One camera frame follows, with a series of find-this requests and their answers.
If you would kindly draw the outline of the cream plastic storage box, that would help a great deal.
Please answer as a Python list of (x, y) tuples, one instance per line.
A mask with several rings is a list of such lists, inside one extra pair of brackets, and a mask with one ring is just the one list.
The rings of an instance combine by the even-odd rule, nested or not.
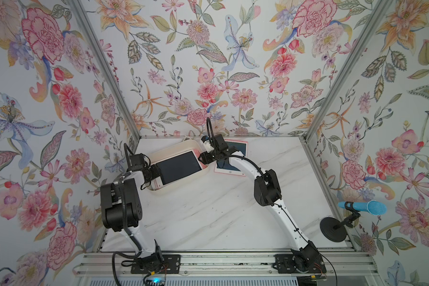
[[(160, 160), (172, 157), (173, 155), (179, 154), (179, 153), (184, 152), (184, 151), (189, 151), (192, 149), (199, 150), (200, 154), (204, 151), (204, 148), (201, 147), (201, 145), (197, 141), (195, 141), (193, 139), (189, 139), (189, 140), (183, 141), (181, 143), (177, 143), (175, 145), (172, 145), (170, 147), (164, 148), (163, 150), (154, 152), (154, 153), (149, 155), (149, 158), (151, 160), (151, 164), (154, 164)], [(150, 187), (148, 187), (148, 189), (151, 191), (154, 191), (154, 192), (160, 192), (162, 194), (165, 192), (168, 193), (169, 191), (181, 188), (185, 185), (188, 185), (188, 184), (194, 182), (195, 180), (197, 180), (199, 178), (202, 178), (203, 176), (207, 175), (208, 172), (209, 172), (209, 167), (207, 166), (207, 168), (205, 170), (202, 170), (201, 172), (198, 172), (196, 174), (188, 176), (184, 179), (178, 180), (178, 181), (176, 181), (172, 184), (169, 184), (169, 185), (167, 185), (161, 189), (152, 190)]]

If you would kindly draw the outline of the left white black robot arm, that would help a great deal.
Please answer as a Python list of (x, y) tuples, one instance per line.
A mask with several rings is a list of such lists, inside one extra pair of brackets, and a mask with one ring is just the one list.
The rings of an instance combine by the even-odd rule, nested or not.
[(101, 220), (105, 228), (123, 235), (132, 246), (134, 254), (114, 251), (113, 276), (117, 277), (116, 258), (122, 257), (122, 267), (131, 267), (134, 273), (147, 277), (156, 274), (179, 274), (180, 255), (164, 255), (157, 241), (140, 224), (143, 208), (139, 190), (160, 175), (157, 166), (144, 154), (126, 156), (127, 170), (117, 180), (102, 185)]

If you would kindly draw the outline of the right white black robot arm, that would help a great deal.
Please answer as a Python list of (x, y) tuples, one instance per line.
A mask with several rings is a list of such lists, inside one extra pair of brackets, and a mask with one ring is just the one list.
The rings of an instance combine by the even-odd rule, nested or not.
[(235, 147), (230, 147), (220, 134), (205, 135), (201, 141), (206, 149), (199, 155), (201, 163), (208, 165), (213, 162), (227, 161), (253, 181), (253, 195), (256, 202), (270, 211), (290, 241), (293, 254), (292, 269), (300, 273), (308, 273), (317, 263), (317, 260), (322, 258), (322, 255), (313, 242), (301, 232), (289, 214), (282, 199), (276, 172), (272, 169), (263, 171), (254, 161), (245, 157), (241, 151)]

